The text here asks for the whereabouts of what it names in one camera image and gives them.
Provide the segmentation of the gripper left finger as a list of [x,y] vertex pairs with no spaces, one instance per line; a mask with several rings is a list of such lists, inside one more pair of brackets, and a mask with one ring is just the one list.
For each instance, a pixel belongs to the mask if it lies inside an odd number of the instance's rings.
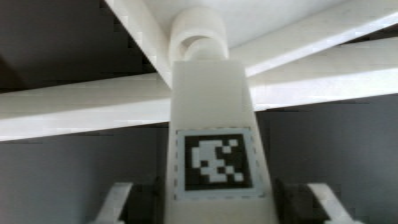
[[116,182],[87,224],[155,224],[155,186]]

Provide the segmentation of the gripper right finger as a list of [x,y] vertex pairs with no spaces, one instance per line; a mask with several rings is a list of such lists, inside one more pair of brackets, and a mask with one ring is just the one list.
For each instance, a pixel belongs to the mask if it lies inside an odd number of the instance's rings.
[[326,183],[274,182],[281,224],[363,224]]

